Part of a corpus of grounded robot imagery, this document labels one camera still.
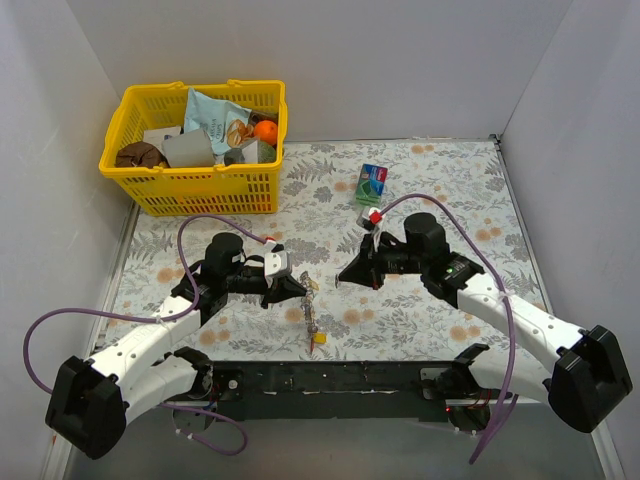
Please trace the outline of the large metal key ring disc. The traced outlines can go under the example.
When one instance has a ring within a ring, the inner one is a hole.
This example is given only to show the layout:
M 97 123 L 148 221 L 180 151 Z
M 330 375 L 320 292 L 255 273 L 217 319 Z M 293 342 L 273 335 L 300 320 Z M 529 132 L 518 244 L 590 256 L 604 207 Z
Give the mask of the large metal key ring disc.
M 301 309 L 304 314 L 307 331 L 310 336 L 313 336 L 318 332 L 318 327 L 315 320 L 315 310 L 313 305 L 314 292 L 316 290 L 316 283 L 311 279 L 308 271 L 304 271 L 299 278 L 299 282 L 305 288 L 306 293 L 301 300 Z

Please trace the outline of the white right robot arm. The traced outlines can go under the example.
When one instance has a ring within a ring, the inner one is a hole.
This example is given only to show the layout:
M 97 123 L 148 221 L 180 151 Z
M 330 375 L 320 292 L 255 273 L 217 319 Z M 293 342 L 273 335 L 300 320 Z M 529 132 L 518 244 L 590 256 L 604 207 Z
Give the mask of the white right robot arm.
M 632 392 L 623 353 L 610 330 L 601 325 L 586 330 L 501 292 L 481 265 L 450 249 L 434 215 L 408 216 L 404 240 L 383 230 L 376 208 L 365 211 L 359 223 L 367 232 L 338 281 L 377 290 L 389 274 L 416 274 L 433 297 L 504 334 L 513 333 L 517 345 L 541 365 L 534 373 L 519 373 L 514 362 L 475 344 L 428 381 L 432 394 L 471 398 L 500 389 L 509 376 L 509 393 L 545 403 L 565 424 L 590 433 Z

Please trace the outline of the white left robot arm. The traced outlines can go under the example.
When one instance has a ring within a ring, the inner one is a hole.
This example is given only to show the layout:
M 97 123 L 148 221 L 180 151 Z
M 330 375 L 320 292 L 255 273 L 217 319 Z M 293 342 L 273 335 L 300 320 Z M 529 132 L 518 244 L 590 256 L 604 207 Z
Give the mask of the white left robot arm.
M 87 359 L 60 367 L 46 424 L 91 459 L 106 455 L 126 427 L 174 397 L 200 401 L 214 395 L 214 367 L 202 352 L 178 348 L 223 309 L 232 294 L 257 295 L 262 308 L 303 297 L 283 245 L 272 239 L 262 255 L 245 256 L 240 236 L 215 235 L 202 260 L 144 323 Z

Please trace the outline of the green blue sponge pack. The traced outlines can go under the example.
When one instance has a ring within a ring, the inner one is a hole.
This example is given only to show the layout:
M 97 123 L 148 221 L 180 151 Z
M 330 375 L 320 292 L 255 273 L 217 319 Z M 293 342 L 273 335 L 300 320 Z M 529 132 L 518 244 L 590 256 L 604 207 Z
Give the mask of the green blue sponge pack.
M 384 193 L 387 176 L 386 167 L 363 164 L 356 183 L 356 202 L 359 205 L 377 207 Z

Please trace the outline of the floral patterned table mat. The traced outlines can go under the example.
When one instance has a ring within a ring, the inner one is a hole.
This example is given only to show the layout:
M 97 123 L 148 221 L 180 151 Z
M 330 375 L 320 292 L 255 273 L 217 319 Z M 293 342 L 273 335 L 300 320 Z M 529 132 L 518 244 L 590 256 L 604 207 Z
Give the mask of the floral patterned table mat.
M 453 250 L 485 256 L 509 291 L 545 306 L 494 141 L 289 143 L 278 211 L 237 223 L 248 230 L 249 254 L 270 236 L 290 253 L 294 273 L 310 277 L 315 322 L 327 340 L 310 346 L 297 300 L 262 308 L 255 296 L 231 295 L 189 346 L 219 360 L 446 360 L 476 342 L 507 349 L 504 335 L 431 297 L 415 275 L 390 275 L 379 291 L 336 282 L 364 234 L 355 201 L 364 164 L 388 171 L 382 201 L 391 206 L 390 233 L 402 237 L 408 215 L 432 213 Z

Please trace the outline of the yellow plastic shopping basket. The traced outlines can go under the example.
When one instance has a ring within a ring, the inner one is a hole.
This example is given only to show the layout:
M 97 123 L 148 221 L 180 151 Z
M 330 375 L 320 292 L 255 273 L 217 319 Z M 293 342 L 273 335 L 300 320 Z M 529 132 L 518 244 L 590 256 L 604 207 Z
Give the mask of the yellow plastic shopping basket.
M 117 153 L 143 139 L 146 130 L 184 120 L 188 90 L 177 81 L 128 87 L 106 131 L 101 174 L 115 181 L 147 214 L 267 214 L 278 210 L 283 143 L 288 129 L 286 84 L 280 80 L 237 80 L 195 85 L 207 96 L 278 115 L 276 160 L 265 164 L 197 168 L 120 168 Z

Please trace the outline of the grey cardboard box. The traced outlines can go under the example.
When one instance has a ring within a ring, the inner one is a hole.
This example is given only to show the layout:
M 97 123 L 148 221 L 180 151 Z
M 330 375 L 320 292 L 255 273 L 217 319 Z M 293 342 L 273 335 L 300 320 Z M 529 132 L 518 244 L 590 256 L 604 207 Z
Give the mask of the grey cardboard box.
M 212 167 L 215 163 L 210 137 L 202 129 L 165 139 L 162 151 L 171 168 Z

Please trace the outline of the green avocado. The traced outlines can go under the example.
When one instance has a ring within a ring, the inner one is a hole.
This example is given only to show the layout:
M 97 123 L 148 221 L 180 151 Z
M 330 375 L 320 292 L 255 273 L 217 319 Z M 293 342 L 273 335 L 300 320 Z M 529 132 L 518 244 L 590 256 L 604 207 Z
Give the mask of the green avocado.
M 276 148 L 264 141 L 258 142 L 258 163 L 270 164 L 277 159 Z

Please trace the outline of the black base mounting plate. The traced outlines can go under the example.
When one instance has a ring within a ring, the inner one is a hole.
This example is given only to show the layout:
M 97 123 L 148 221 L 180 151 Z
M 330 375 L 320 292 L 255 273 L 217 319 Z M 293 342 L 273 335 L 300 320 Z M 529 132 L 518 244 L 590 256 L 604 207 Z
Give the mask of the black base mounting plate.
M 443 421 L 449 403 L 484 409 L 499 395 L 472 379 L 469 366 L 467 360 L 218 361 L 175 399 L 237 421 Z

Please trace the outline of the light blue chips bag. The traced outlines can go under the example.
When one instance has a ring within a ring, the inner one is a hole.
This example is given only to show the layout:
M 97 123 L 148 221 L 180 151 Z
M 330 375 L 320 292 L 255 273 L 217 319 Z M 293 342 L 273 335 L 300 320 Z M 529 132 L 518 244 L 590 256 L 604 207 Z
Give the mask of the light blue chips bag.
M 188 90 L 183 130 L 203 130 L 215 155 L 240 147 L 253 137 L 251 111 L 228 100 L 211 98 L 193 88 Z

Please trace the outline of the orange fruit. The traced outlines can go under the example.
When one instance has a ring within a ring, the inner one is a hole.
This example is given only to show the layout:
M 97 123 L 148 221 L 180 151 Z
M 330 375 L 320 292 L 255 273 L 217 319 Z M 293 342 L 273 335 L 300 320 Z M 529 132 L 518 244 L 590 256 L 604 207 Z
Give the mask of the orange fruit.
M 278 125 L 271 120 L 262 120 L 255 124 L 253 134 L 260 141 L 275 146 L 278 141 Z

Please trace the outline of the white carton in basket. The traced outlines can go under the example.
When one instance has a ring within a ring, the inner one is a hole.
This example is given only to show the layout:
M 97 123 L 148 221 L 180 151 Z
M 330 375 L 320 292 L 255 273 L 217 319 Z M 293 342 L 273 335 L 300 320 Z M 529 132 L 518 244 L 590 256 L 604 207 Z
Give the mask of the white carton in basket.
M 180 136 L 182 134 L 182 131 L 183 128 L 179 125 L 158 129 L 149 129 L 144 131 L 142 141 L 153 145 L 158 150 L 161 150 L 162 144 L 165 140 Z

